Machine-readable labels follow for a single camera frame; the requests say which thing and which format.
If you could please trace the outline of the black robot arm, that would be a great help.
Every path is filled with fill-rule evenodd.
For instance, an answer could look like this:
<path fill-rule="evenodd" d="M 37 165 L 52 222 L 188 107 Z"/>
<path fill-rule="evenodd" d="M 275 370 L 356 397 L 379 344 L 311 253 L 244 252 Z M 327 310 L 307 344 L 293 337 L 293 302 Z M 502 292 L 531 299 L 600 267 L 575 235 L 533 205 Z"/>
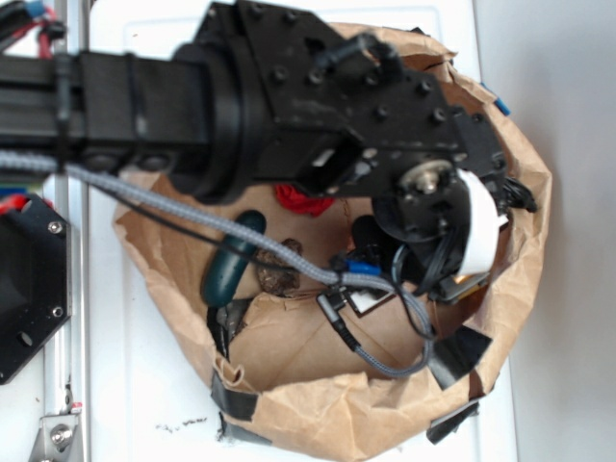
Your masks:
<path fill-rule="evenodd" d="M 257 184 L 367 197 L 439 277 L 489 270 L 505 214 L 488 121 L 375 33 L 344 37 L 257 2 L 213 4 L 168 61 L 3 57 L 1 144 L 93 171 L 160 171 L 205 204 Z"/>

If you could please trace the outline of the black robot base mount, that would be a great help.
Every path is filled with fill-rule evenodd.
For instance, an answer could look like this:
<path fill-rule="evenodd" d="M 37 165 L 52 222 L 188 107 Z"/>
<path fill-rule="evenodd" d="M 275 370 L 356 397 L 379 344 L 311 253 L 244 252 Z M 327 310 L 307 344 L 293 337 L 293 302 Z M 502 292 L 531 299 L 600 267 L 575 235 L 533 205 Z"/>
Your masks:
<path fill-rule="evenodd" d="M 65 244 L 48 231 L 62 221 L 33 193 L 1 199 L 1 383 L 9 384 L 64 324 Z"/>

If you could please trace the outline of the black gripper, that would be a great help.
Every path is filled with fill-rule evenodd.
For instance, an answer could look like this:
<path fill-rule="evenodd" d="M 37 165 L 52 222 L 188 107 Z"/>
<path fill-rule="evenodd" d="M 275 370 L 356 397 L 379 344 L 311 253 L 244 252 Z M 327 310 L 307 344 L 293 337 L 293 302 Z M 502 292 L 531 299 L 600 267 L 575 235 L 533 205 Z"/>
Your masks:
<path fill-rule="evenodd" d="M 506 161 L 490 124 L 399 62 L 273 66 L 273 180 L 310 197 L 367 197 L 393 239 L 466 248 L 457 275 L 494 264 L 508 222 Z"/>

